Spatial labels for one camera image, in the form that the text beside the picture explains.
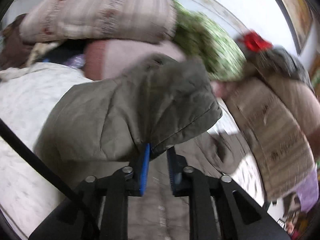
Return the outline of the olive quilted puffer jacket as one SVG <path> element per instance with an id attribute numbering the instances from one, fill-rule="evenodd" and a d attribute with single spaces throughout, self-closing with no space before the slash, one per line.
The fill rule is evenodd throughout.
<path id="1" fill-rule="evenodd" d="M 188 201 L 170 195 L 164 153 L 172 146 L 212 177 L 233 173 L 242 136 L 210 134 L 221 117 L 200 60 L 154 54 L 116 77 L 74 85 L 49 114 L 34 152 L 74 186 L 90 174 L 112 174 L 150 144 L 150 184 L 129 203 L 129 238 L 188 239 Z"/>

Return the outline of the pink quilted blanket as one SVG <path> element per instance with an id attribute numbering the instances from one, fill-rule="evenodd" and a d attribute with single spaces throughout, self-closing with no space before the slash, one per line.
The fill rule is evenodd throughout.
<path id="1" fill-rule="evenodd" d="M 112 78 L 152 54 L 185 60 L 184 52 L 171 41 L 151 44 L 133 40 L 97 40 L 85 48 L 84 75 L 93 81 Z"/>

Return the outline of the striped brown side pillow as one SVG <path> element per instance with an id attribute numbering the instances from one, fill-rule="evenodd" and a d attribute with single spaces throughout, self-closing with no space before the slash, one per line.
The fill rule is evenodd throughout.
<path id="1" fill-rule="evenodd" d="M 269 202 L 287 195 L 314 170 L 305 134 L 263 81 L 252 77 L 240 83 L 225 104 L 248 141 Z"/>

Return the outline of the purple patterned cloth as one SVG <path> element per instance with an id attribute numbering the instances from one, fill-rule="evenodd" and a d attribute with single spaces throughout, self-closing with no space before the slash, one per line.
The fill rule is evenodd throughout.
<path id="1" fill-rule="evenodd" d="M 81 69 L 85 66 L 86 59 L 84 54 L 78 54 L 70 57 L 63 65 L 75 69 Z"/>

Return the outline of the green white patterned quilt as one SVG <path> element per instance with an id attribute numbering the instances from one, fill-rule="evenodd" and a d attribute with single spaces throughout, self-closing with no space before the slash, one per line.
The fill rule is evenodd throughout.
<path id="1" fill-rule="evenodd" d="M 245 75 L 246 58 L 236 42 L 202 12 L 173 0 L 176 31 L 173 41 L 187 56 L 199 57 L 211 80 L 238 81 Z"/>

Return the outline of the white leaf-print bed sheet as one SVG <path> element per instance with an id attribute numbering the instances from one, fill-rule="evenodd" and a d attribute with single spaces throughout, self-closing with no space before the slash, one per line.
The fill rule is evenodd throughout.
<path id="1" fill-rule="evenodd" d="M 33 148 L 56 103 L 73 86 L 85 83 L 76 69 L 54 63 L 1 71 L 1 119 Z M 1 142 L 1 211 L 21 239 L 27 239 L 63 200 L 63 195 Z M 176 198 L 169 185 L 166 156 L 150 164 L 146 193 L 130 198 L 129 239 L 188 239 L 187 198 Z"/>

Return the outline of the red cloth item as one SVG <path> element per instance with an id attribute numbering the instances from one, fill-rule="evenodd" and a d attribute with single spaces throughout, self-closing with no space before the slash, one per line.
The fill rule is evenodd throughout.
<path id="1" fill-rule="evenodd" d="M 258 33 L 252 30 L 242 34 L 240 38 L 238 38 L 238 41 L 243 44 L 246 49 L 255 53 L 273 48 L 272 43 L 264 40 Z"/>

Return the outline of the grey checked garment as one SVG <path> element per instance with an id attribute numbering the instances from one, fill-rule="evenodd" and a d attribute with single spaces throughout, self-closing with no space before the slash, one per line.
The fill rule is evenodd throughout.
<path id="1" fill-rule="evenodd" d="M 281 76 L 300 81 L 307 85 L 314 93 L 308 71 L 299 59 L 291 55 L 283 47 L 274 47 L 259 51 L 254 56 L 255 65 L 258 70 L 277 73 Z"/>

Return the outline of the striped floral pillow at headboard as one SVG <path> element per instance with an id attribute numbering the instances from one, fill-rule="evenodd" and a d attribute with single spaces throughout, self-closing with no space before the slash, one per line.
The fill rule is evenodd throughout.
<path id="1" fill-rule="evenodd" d="M 20 25 L 27 43 L 65 39 L 127 39 L 158 43 L 173 38 L 173 0 L 44 0 Z"/>

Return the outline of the dark brown garment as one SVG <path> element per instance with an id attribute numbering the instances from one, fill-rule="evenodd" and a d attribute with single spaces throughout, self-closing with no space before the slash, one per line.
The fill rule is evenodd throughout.
<path id="1" fill-rule="evenodd" d="M 20 24 L 26 14 L 21 14 L 3 31 L 4 47 L 1 52 L 1 70 L 8 68 L 24 68 L 29 58 L 32 44 L 27 44 L 20 37 Z"/>

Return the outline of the framed wall picture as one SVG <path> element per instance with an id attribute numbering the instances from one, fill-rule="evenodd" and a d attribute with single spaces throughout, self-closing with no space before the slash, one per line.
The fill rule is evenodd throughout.
<path id="1" fill-rule="evenodd" d="M 306 0 L 281 0 L 293 26 L 293 37 L 297 40 L 296 50 L 300 54 L 305 47 L 312 27 L 313 18 Z"/>

